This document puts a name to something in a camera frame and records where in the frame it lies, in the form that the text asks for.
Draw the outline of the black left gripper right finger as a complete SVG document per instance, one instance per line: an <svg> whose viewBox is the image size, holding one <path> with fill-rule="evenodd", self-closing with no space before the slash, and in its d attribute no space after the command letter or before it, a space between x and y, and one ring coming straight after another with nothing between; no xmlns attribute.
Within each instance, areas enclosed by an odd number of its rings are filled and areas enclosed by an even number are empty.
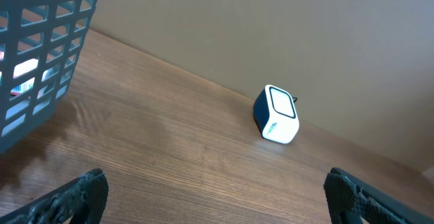
<svg viewBox="0 0 434 224"><path fill-rule="evenodd" d="M323 184L333 224L433 224L429 218L340 168Z"/></svg>

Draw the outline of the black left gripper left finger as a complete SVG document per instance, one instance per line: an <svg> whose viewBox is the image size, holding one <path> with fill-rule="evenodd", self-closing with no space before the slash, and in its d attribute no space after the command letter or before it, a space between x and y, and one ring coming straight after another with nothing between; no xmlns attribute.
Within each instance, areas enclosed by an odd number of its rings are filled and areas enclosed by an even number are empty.
<svg viewBox="0 0 434 224"><path fill-rule="evenodd" d="M1 217L2 223L99 223L108 199L104 172L95 168Z"/></svg>

